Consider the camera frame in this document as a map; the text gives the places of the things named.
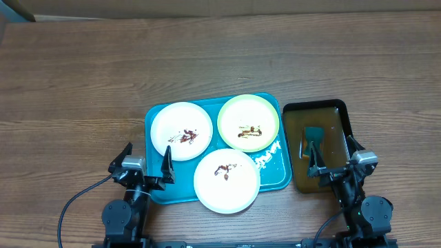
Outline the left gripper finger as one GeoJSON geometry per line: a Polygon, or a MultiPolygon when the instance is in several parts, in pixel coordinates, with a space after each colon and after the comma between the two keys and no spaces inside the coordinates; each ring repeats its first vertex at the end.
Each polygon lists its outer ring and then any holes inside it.
{"type": "Polygon", "coordinates": [[[132,154],[132,148],[133,148],[133,144],[129,142],[125,146],[123,151],[110,163],[108,167],[109,173],[114,173],[116,168],[122,167],[122,162],[124,161],[125,157],[132,154]]]}
{"type": "Polygon", "coordinates": [[[161,172],[163,173],[162,181],[167,184],[175,183],[175,173],[172,165],[172,148],[167,146],[161,165],[161,172]]]}

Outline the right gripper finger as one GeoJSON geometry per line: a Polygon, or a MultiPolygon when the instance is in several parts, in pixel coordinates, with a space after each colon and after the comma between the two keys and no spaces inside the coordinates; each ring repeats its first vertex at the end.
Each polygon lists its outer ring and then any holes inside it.
{"type": "Polygon", "coordinates": [[[326,165],[320,149],[312,141],[309,144],[310,155],[307,176],[310,178],[322,176],[326,172],[326,165]]]}
{"type": "Polygon", "coordinates": [[[350,154],[354,152],[365,150],[365,148],[359,144],[352,135],[346,137],[347,149],[350,154]]]}

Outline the green and yellow sponge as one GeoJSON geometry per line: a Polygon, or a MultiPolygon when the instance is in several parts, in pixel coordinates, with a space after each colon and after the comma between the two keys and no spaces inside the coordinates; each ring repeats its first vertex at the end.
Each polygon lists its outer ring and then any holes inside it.
{"type": "Polygon", "coordinates": [[[300,139],[300,159],[309,158],[311,155],[310,143],[318,148],[320,154],[323,152],[325,130],[321,127],[305,127],[302,130],[300,139]]]}

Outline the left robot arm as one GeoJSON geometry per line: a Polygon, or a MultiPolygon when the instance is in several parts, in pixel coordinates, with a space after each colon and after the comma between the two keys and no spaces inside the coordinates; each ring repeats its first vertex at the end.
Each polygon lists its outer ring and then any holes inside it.
{"type": "Polygon", "coordinates": [[[124,186],[125,195],[103,209],[104,247],[154,247],[152,239],[144,234],[151,193],[163,191],[175,181],[170,146],[165,150],[161,176],[148,176],[145,159],[133,156],[132,147],[128,143],[108,168],[114,182],[124,186]]]}

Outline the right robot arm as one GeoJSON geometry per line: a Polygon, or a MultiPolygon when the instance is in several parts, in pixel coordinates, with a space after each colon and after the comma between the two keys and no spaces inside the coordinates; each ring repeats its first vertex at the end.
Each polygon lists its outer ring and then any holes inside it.
{"type": "Polygon", "coordinates": [[[366,196],[362,189],[365,178],[371,175],[378,157],[361,146],[352,136],[347,137],[351,158],[344,166],[326,167],[320,150],[310,142],[310,178],[319,178],[320,187],[330,187],[339,202],[340,211],[329,218],[316,232],[312,247],[397,247],[396,240],[389,240],[393,204],[381,196],[366,196]],[[344,216],[347,230],[339,232],[332,239],[321,239],[320,235],[328,224],[344,216]]]}

